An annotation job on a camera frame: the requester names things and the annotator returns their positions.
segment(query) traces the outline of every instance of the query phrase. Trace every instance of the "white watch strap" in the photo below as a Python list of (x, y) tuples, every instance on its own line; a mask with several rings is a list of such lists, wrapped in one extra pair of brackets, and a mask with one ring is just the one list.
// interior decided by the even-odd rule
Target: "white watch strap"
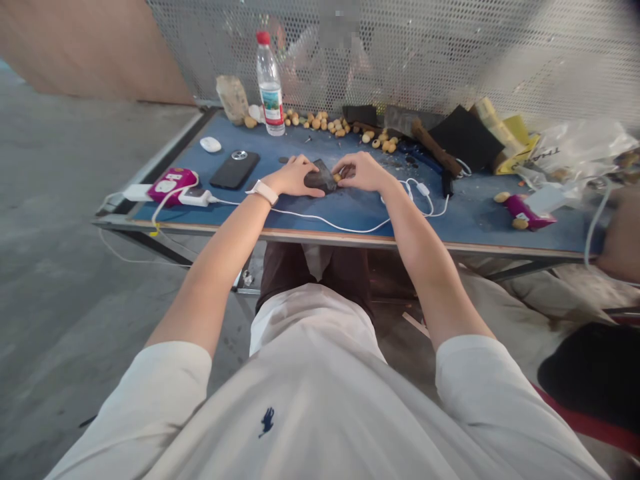
[(271, 190), (270, 186), (268, 186), (266, 183), (261, 182), (260, 180), (255, 182), (255, 185), (253, 186), (253, 188), (245, 193), (247, 195), (250, 195), (252, 193), (258, 193), (259, 195), (262, 195), (264, 198), (267, 199), (267, 201), (271, 204), (271, 206), (274, 206), (279, 198), (278, 194), (273, 190)]

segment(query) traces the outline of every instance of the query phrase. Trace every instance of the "t-shirt sleeve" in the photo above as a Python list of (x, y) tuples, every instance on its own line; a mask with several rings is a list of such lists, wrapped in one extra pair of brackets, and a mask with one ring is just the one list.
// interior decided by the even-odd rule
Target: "t-shirt sleeve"
[(211, 357), (193, 343), (145, 348), (47, 480), (141, 478), (206, 399), (210, 373)]
[(608, 478), (497, 340), (454, 337), (438, 348), (436, 364), (445, 410), (514, 473), (532, 479)]

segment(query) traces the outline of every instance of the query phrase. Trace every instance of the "clear plastic bag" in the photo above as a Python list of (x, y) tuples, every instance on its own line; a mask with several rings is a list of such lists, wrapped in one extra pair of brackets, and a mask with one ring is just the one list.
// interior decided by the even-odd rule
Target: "clear plastic bag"
[(573, 120), (540, 136), (531, 161), (560, 183), (610, 173), (616, 168), (614, 158), (638, 146), (620, 122), (611, 119)]

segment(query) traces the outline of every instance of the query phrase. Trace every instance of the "wooden panel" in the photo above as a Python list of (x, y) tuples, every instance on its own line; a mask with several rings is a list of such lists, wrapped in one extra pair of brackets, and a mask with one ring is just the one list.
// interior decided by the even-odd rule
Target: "wooden panel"
[(0, 0), (0, 56), (42, 93), (193, 104), (144, 0)]

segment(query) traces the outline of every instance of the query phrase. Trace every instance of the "white cable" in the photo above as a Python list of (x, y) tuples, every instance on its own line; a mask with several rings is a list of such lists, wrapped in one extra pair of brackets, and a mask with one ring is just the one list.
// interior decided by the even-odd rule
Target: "white cable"
[(102, 209), (104, 209), (107, 204), (109, 203), (109, 200), (111, 200), (112, 198), (114, 198), (116, 195), (122, 195), (122, 192), (115, 192), (115, 193), (110, 193), (108, 194), (104, 200), (102, 200), (102, 204), (100, 205), (100, 207), (98, 208), (97, 211), (102, 211)]
[[(403, 186), (405, 187), (405, 190), (407, 192), (407, 195), (409, 196), (410, 200), (415, 204), (414, 200), (413, 200), (413, 192), (411, 190), (411, 185), (409, 182), (414, 181), (416, 185), (419, 185), (420, 183), (418, 182), (418, 180), (414, 179), (414, 178), (410, 178), (407, 180), (398, 180), (398, 182), (402, 183)], [(169, 192), (163, 199), (162, 202), (160, 202), (160, 204), (158, 204), (155, 212), (153, 212), (153, 216), (151, 217), (151, 224), (153, 226), (156, 227), (157, 232), (160, 233), (162, 236), (164, 236), (164, 238), (170, 240), (173, 243), (176, 243), (177, 245), (179, 245), (180, 247), (184, 248), (185, 250), (191, 252), (194, 255), (198, 255), (198, 253), (194, 252), (193, 250), (190, 250), (189, 248), (185, 247), (184, 245), (182, 245), (181, 243), (177, 242), (176, 240), (170, 238), (168, 235), (166, 235), (164, 232), (162, 232), (162, 230), (160, 229), (160, 225), (156, 223), (156, 217), (158, 215), (158, 213), (160, 212), (160, 210), (162, 210), (162, 207), (164, 207), (164, 205), (166, 204), (167, 200), (170, 198), (170, 196), (172, 196), (174, 193), (180, 191), (184, 191), (186, 189), (192, 188), (194, 186), (196, 186), (199, 182), (199, 178), (198, 175), (196, 174), (196, 182), (192, 185), (187, 185), (185, 187), (180, 187), (178, 189), (175, 189), (171, 192)], [(438, 213), (438, 214), (434, 214), (434, 206), (433, 206), (433, 202), (431, 201), (431, 196), (427, 193), (426, 195), (427, 201), (429, 202), (429, 207), (431, 208), (431, 212), (430, 213), (424, 213), (422, 211), (420, 211), (420, 214), (422, 214), (422, 216), (424, 217), (440, 217), (442, 215), (445, 214), (445, 212), (447, 211), (447, 205), (449, 204), (449, 196), (447, 195), (447, 198), (445, 199), (445, 207), (442, 210), (442, 212)], [(240, 205), (240, 203), (238, 202), (232, 202), (232, 201), (228, 201), (228, 200), (222, 200), (219, 199), (217, 197), (211, 197), (211, 202), (212, 203), (224, 203), (226, 205)], [(304, 213), (296, 213), (296, 212), (292, 212), (292, 211), (286, 211), (286, 210), (278, 210), (275, 208), (272, 208), (271, 210), (273, 210), (274, 212), (278, 212), (278, 213), (283, 213), (285, 215), (293, 215), (295, 217), (301, 217), (301, 218), (306, 218), (306, 219), (313, 219), (313, 220), (320, 220), (324, 223), (326, 223), (327, 225), (337, 229), (337, 230), (342, 230), (345, 232), (349, 232), (349, 233), (371, 233), (373, 231), (378, 230), (380, 227), (386, 225), (388, 222), (391, 221), (390, 218), (384, 220), (384, 222), (380, 223), (379, 225), (376, 225), (374, 228), (370, 228), (368, 230), (352, 230), (352, 229), (348, 229), (348, 228), (344, 228), (344, 227), (339, 227), (338, 225), (330, 222), (329, 220), (326, 220), (322, 217), (319, 217), (318, 215), (306, 215)], [(108, 242), (105, 240), (104, 236), (102, 235), (102, 229), (99, 230), (99, 234), (100, 234), (100, 239), (102, 240), (102, 242), (107, 246), (107, 248), (109, 250), (111, 250), (111, 252), (118, 257), (120, 260), (125, 261), (125, 262), (129, 262), (129, 263), (159, 263), (159, 264), (164, 264), (164, 265), (176, 265), (178, 267), (188, 267), (188, 265), (182, 265), (179, 263), (168, 263), (168, 262), (156, 262), (156, 261), (148, 261), (148, 260), (130, 260), (130, 259), (126, 259), (124, 258), (122, 255), (120, 255), (118, 252), (116, 252), (112, 246), (110, 246), (110, 244), (108, 244)]]
[(184, 187), (176, 188), (175, 190), (170, 191), (168, 194), (165, 195), (162, 201), (158, 204), (157, 208), (155, 209), (155, 212), (153, 212), (153, 215), (151, 216), (151, 224), (156, 228), (156, 232), (160, 232), (160, 225), (156, 223), (156, 218), (158, 216), (158, 213), (160, 213), (160, 210), (162, 210), (162, 207), (165, 206), (167, 200), (169, 200), (174, 193), (176, 192), (182, 193), (190, 189), (191, 187), (195, 187), (196, 185), (198, 185), (198, 183), (200, 183), (200, 176), (198, 176), (196, 172), (193, 172), (193, 174), (195, 175), (194, 183), (190, 185), (185, 185)]
[(587, 241), (585, 242), (585, 258), (584, 258), (585, 267), (589, 272), (591, 272), (592, 274), (598, 277), (605, 278), (608, 280), (613, 280), (620, 283), (626, 283), (627, 285), (631, 285), (632, 287), (640, 287), (640, 283), (626, 282), (624, 280), (618, 280), (613, 277), (610, 277), (606, 273), (595, 269), (592, 266), (592, 264), (589, 263), (589, 256), (591, 254), (591, 239), (593, 237), (593, 231), (595, 230), (595, 226), (598, 223), (598, 220), (600, 220), (600, 215), (602, 215), (602, 211), (605, 209), (605, 205), (607, 204), (607, 201), (609, 200), (609, 196), (611, 194), (611, 190), (613, 189), (613, 184), (611, 180), (609, 180), (604, 176), (602, 176), (602, 178), (605, 180), (605, 183), (607, 184), (607, 189), (605, 190), (605, 194), (602, 197), (602, 201), (600, 202), (600, 205), (595, 211), (595, 215), (593, 216), (593, 220), (591, 220), (591, 224), (589, 225), (589, 230), (587, 231)]
[(456, 162), (458, 162), (460, 166), (462, 166), (462, 170), (460, 174), (457, 176), (457, 178), (461, 179), (462, 177), (470, 177), (472, 172), (469, 166), (460, 159), (456, 159)]
[(102, 228), (98, 228), (98, 235), (100, 236), (100, 240), (102, 240), (102, 243), (105, 244), (105, 246), (111, 250), (111, 253), (114, 254), (116, 257), (118, 257), (120, 260), (125, 261), (127, 263), (154, 263), (156, 265), (171, 265), (174, 267), (186, 267), (186, 268), (191, 268), (191, 265), (184, 265), (182, 263), (170, 263), (170, 262), (162, 262), (162, 261), (155, 261), (155, 260), (131, 260), (128, 258), (124, 258), (122, 255), (120, 255), (118, 252), (116, 252), (116, 250), (114, 250), (114, 248), (107, 242), (107, 240), (105, 239), (103, 233), (102, 233)]
[(442, 212), (436, 214), (436, 215), (430, 215), (430, 217), (441, 217), (442, 215), (445, 214), (445, 212), (447, 211), (447, 205), (449, 204), (449, 195), (447, 195), (447, 198), (445, 199), (445, 208), (443, 208)]
[[(414, 179), (414, 178), (410, 178), (407, 180), (398, 180), (400, 183), (402, 183), (405, 186), (405, 190), (407, 191), (407, 195), (409, 196), (410, 200), (413, 201), (413, 192), (411, 190), (411, 185), (409, 184), (410, 181), (414, 181), (416, 185), (419, 184), (418, 180)], [(239, 203), (236, 202), (230, 202), (230, 201), (226, 201), (226, 200), (221, 200), (219, 198), (213, 197), (212, 198), (213, 202), (212, 203), (226, 203), (227, 205), (240, 205)], [(427, 200), (429, 202), (429, 206), (431, 208), (431, 212), (430, 213), (424, 213), (424, 212), (420, 212), (420, 214), (422, 214), (422, 216), (424, 217), (440, 217), (441, 215), (444, 215), (444, 213), (447, 211), (447, 204), (449, 202), (449, 196), (447, 196), (446, 200), (445, 200), (445, 208), (444, 210), (442, 210), (442, 212), (434, 215), (433, 211), (434, 211), (434, 207), (433, 207), (433, 202), (431, 201), (431, 197), (429, 195), (427, 195)], [(326, 220), (322, 217), (319, 217), (318, 215), (306, 215), (304, 213), (297, 213), (297, 212), (292, 212), (292, 211), (287, 211), (287, 210), (279, 210), (279, 209), (275, 209), (272, 208), (271, 210), (273, 210), (274, 212), (278, 212), (278, 213), (283, 213), (285, 215), (293, 215), (295, 217), (300, 217), (300, 218), (306, 218), (306, 219), (312, 219), (312, 220), (320, 220), (324, 223), (326, 223), (327, 225), (335, 228), (336, 230), (341, 230), (341, 231), (345, 231), (348, 233), (371, 233), (373, 231), (378, 230), (378, 228), (386, 225), (388, 222), (390, 222), (391, 219), (386, 219), (384, 220), (384, 222), (380, 223), (379, 225), (376, 225), (374, 228), (370, 228), (368, 230), (352, 230), (352, 229), (348, 229), (348, 228), (344, 228), (344, 227), (339, 227), (338, 225), (330, 222), (329, 220)]]

